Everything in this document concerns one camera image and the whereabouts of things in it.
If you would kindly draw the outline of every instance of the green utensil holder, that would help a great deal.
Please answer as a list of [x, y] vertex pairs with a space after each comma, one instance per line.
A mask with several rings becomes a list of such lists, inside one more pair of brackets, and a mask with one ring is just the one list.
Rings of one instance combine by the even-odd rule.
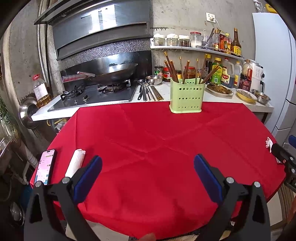
[[195, 85], [195, 79], [186, 79], [181, 84], [170, 79], [170, 111], [173, 113], [198, 113], [202, 111], [205, 84]]

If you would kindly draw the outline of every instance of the white countertop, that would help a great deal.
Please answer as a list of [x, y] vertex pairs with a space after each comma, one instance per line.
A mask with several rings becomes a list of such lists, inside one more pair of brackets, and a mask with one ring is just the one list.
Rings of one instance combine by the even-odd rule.
[[[156, 85], [155, 88], [158, 90], [158, 92], [161, 94], [161, 96], [164, 98], [162, 101], [170, 101], [170, 83], [162, 82], [161, 85]], [[139, 96], [139, 90], [140, 86], [137, 87], [136, 92], [132, 98], [133, 102], [143, 102], [143, 98], [141, 100], [138, 100]], [[262, 105], [258, 102], [256, 104], [249, 104], [244, 101], [242, 101], [240, 98], [236, 96], [236, 90], [233, 89], [233, 95], [232, 96], [223, 96], [220, 97], [207, 89], [205, 90], [203, 101], [205, 102], [230, 102], [230, 103], [243, 103], [245, 106], [247, 106], [252, 112], [267, 112], [271, 113], [273, 111], [273, 106], [267, 103], [266, 105]], [[47, 119], [56, 119], [56, 118], [64, 118], [64, 117], [71, 117], [75, 114], [75, 112], [80, 107], [73, 107], [69, 109], [64, 110], [54, 110], [48, 112], [48, 109], [52, 107], [55, 103], [57, 103], [60, 100], [60, 96], [55, 97], [52, 101], [50, 101], [46, 106], [41, 107], [34, 115], [32, 115], [33, 121], [40, 121], [40, 120], [47, 120]], [[88, 106], [98, 106], [98, 105], [107, 105], [107, 104], [121, 104], [117, 102], [103, 102], [103, 103], [95, 103], [90, 104]]]

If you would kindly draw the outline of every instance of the red jar lid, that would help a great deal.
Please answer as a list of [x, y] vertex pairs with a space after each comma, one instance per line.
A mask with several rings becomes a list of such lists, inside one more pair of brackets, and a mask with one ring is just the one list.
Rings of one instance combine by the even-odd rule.
[[39, 79], [39, 78], [40, 78], [40, 75], [39, 75], [39, 74], [36, 74], [36, 75], [34, 75], [34, 76], [32, 77], [33, 80], [37, 80], [37, 79]]
[[201, 35], [201, 33], [199, 33], [199, 32], [190, 32], [190, 34], [200, 34]]
[[188, 66], [188, 69], [195, 69], [195, 67], [193, 67], [193, 66]]

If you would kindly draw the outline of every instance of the white jar lid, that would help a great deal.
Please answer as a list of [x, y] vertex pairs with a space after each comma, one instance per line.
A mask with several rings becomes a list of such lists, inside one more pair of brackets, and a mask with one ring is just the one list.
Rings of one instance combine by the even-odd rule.
[[168, 34], [167, 35], [167, 38], [169, 39], [177, 39], [178, 38], [178, 35], [177, 34]]
[[179, 35], [179, 39], [190, 39], [188, 35]]
[[154, 34], [153, 38], [162, 38], [162, 39], [165, 39], [165, 36], [162, 35], [162, 34], [157, 33], [157, 34]]

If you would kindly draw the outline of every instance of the white tissue roll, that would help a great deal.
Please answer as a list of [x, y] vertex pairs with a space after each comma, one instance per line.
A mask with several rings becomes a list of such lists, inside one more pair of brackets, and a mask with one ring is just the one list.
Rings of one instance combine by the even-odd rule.
[[74, 151], [68, 169], [65, 173], [65, 177], [72, 177], [75, 172], [82, 166], [83, 159], [85, 156], [85, 151], [82, 149], [77, 149]]

